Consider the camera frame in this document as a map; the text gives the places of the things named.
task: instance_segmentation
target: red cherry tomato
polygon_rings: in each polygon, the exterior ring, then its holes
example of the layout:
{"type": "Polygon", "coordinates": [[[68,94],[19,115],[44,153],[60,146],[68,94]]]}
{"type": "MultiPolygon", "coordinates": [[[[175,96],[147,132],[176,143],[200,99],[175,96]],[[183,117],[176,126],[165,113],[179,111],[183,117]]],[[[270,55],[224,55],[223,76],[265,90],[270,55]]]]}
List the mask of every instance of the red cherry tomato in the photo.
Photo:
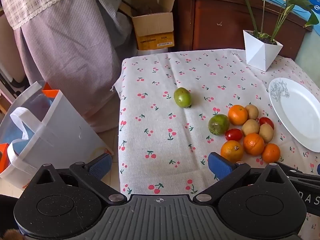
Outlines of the red cherry tomato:
{"type": "Polygon", "coordinates": [[[262,117],[262,118],[259,119],[259,124],[260,125],[263,125],[264,123],[269,124],[273,128],[273,130],[275,129],[275,125],[273,124],[273,122],[269,118],[262,117]]]}
{"type": "Polygon", "coordinates": [[[225,137],[227,141],[240,141],[242,138],[242,131],[236,128],[230,129],[226,132],[225,137]]]}

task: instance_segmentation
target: cabinet door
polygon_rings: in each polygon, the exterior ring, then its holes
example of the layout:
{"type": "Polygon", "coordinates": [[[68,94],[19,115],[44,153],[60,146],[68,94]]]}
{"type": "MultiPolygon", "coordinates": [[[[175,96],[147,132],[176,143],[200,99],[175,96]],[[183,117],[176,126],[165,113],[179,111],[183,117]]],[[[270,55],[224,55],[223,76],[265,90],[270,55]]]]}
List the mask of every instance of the cabinet door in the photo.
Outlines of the cabinet door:
{"type": "MultiPolygon", "coordinates": [[[[252,8],[252,11],[260,31],[262,9],[252,8]]],[[[272,34],[278,14],[266,11],[264,18],[263,32],[272,34]]],[[[246,5],[224,0],[196,0],[193,50],[244,49],[243,30],[253,30],[246,5]]],[[[295,59],[306,31],[287,19],[276,37],[284,46],[279,54],[295,59]]]]}

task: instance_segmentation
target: geometric planter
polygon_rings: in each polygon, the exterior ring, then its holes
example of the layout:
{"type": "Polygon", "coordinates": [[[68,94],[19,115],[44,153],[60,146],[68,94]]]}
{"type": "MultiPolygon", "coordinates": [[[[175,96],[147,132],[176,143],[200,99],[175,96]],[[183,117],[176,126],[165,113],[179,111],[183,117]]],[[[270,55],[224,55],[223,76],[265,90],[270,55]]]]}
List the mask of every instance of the geometric planter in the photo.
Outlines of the geometric planter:
{"type": "Polygon", "coordinates": [[[279,42],[276,42],[277,45],[264,43],[252,36],[251,33],[253,32],[243,31],[247,64],[262,71],[267,71],[283,45],[279,42]]]}

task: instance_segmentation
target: screw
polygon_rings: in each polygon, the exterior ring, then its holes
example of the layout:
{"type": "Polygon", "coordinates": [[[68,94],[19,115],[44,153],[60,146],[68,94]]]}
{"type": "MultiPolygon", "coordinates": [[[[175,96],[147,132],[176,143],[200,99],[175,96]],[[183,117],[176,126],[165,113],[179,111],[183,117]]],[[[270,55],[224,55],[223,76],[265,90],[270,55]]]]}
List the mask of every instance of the screw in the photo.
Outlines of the screw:
{"type": "Polygon", "coordinates": [[[109,200],[112,202],[119,202],[124,199],[124,196],[121,194],[112,194],[109,196],[109,200]]]}
{"type": "Polygon", "coordinates": [[[199,194],[198,196],[196,196],[196,198],[200,202],[207,202],[207,201],[211,200],[211,196],[208,194],[199,194]]]}

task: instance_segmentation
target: blue gripper pad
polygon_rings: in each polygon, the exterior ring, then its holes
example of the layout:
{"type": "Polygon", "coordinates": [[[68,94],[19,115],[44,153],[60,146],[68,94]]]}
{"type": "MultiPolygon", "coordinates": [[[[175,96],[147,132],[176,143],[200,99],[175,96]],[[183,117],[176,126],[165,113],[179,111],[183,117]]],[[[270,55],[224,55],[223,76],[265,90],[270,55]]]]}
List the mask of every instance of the blue gripper pad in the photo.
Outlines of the blue gripper pad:
{"type": "Polygon", "coordinates": [[[103,155],[95,164],[91,165],[88,172],[90,175],[101,180],[111,170],[112,158],[110,154],[103,155]]]}
{"type": "Polygon", "coordinates": [[[208,156],[208,166],[218,179],[223,179],[232,172],[232,163],[221,157],[217,153],[210,153],[208,156]]]}

